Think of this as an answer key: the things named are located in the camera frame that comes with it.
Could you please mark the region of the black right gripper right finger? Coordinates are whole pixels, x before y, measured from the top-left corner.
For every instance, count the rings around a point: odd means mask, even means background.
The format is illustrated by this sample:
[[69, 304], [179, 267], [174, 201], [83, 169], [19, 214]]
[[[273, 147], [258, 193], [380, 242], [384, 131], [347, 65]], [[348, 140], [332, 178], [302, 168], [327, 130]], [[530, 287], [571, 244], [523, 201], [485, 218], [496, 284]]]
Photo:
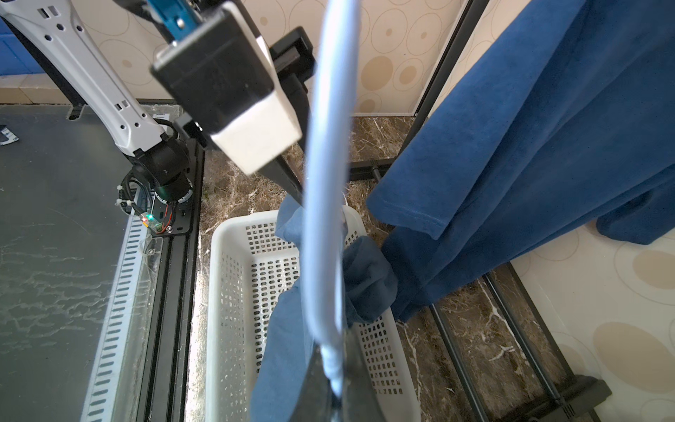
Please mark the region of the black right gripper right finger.
[[341, 420], [376, 422], [385, 417], [374, 392], [356, 327], [346, 331]]

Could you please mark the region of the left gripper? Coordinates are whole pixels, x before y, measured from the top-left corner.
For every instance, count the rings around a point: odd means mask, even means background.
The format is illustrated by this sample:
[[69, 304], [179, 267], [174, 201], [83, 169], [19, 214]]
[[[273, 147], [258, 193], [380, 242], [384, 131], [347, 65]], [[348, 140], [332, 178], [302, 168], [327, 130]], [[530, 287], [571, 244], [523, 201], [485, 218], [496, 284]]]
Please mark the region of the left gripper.
[[[302, 138], [298, 144], [305, 151], [309, 123], [309, 91], [305, 83], [315, 73], [313, 45], [304, 28], [298, 26], [275, 42], [270, 47], [270, 53], [281, 88], [299, 121]], [[282, 188], [298, 204], [302, 204], [302, 184], [283, 156], [277, 156], [258, 172]]]

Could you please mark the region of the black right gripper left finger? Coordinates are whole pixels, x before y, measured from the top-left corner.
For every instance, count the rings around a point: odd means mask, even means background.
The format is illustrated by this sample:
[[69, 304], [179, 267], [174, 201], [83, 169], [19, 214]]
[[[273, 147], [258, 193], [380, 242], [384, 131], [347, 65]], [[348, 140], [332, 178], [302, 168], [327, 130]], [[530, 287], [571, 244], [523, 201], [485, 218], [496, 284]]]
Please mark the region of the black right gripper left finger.
[[319, 346], [315, 346], [303, 380], [302, 388], [290, 417], [291, 422], [336, 421], [334, 395], [330, 381], [323, 371]]

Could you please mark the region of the light blue plastic hanger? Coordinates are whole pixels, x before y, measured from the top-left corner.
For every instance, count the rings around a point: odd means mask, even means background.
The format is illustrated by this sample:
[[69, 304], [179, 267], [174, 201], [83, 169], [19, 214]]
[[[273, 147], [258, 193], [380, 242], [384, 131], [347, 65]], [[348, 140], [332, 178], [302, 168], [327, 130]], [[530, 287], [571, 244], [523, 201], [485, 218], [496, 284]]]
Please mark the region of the light blue plastic hanger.
[[343, 199], [357, 91], [360, 12], [359, 1], [330, 1], [326, 6], [302, 202], [303, 316], [320, 347], [335, 397], [342, 397], [344, 384]]

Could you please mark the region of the light blue t-shirt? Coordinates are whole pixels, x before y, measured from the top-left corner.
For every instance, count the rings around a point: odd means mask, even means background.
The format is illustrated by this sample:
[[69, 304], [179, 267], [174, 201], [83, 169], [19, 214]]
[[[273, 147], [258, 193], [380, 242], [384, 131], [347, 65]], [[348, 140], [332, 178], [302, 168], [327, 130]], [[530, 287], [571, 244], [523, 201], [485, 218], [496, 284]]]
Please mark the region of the light blue t-shirt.
[[343, 214], [323, 219], [292, 197], [282, 202], [275, 233], [298, 247], [302, 275], [272, 312], [251, 420], [382, 421], [352, 330], [392, 304], [391, 265], [371, 237], [342, 246]]

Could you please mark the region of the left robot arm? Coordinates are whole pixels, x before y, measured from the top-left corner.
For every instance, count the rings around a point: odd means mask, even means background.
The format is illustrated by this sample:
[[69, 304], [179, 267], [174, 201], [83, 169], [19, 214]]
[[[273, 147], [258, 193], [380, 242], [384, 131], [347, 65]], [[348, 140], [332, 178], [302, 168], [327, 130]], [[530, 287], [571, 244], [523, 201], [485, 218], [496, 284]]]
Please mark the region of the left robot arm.
[[[183, 107], [195, 135], [244, 173], [261, 172], [296, 199], [282, 154], [307, 133], [304, 81], [312, 46], [297, 28], [269, 46], [239, 1], [125, 1], [171, 39], [151, 75]], [[167, 203], [193, 194], [186, 147], [146, 114], [101, 53], [70, 1], [4, 1], [1, 15], [53, 65], [105, 125], [135, 172]]]

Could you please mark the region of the white plastic basket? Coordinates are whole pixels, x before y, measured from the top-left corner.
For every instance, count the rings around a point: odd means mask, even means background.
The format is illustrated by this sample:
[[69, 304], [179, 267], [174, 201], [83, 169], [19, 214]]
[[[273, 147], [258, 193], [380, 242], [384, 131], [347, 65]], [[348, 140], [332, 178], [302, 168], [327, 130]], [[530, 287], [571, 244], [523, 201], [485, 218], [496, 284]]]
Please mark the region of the white plastic basket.
[[[299, 251], [275, 235], [277, 211], [228, 219], [211, 244], [205, 419], [247, 421], [279, 296], [300, 275]], [[379, 406], [388, 421], [419, 421], [421, 411], [391, 311], [355, 325]]]

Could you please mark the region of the black clothes rack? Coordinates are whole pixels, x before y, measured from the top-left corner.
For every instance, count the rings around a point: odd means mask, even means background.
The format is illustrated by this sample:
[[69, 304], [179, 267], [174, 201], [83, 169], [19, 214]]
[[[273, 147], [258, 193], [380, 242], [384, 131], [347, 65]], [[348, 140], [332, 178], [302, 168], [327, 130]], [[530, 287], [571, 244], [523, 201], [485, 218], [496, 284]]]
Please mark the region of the black clothes rack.
[[[353, 130], [348, 202], [358, 210], [441, 97], [485, 1], [447, 1], [439, 56], [406, 117], [366, 113]], [[573, 372], [511, 265], [397, 325], [423, 421], [595, 421], [606, 383]]]

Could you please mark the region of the navy blue t-shirt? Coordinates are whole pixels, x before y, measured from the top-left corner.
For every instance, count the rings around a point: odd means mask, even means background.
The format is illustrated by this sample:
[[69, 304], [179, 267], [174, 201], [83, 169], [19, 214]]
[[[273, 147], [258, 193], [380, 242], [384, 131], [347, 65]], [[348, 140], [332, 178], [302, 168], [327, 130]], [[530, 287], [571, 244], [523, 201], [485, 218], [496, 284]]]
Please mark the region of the navy blue t-shirt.
[[650, 244], [674, 227], [674, 4], [532, 1], [374, 188], [408, 320], [594, 222]]

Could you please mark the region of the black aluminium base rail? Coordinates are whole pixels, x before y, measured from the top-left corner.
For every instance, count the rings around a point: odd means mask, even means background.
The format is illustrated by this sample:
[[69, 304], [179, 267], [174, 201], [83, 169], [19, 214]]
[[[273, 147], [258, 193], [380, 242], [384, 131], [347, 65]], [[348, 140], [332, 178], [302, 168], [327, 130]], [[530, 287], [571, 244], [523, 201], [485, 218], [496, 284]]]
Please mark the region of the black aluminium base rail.
[[186, 140], [187, 177], [193, 183], [193, 195], [179, 206], [176, 225], [163, 238], [137, 421], [182, 421], [185, 417], [205, 151], [187, 113], [177, 117], [175, 124]]

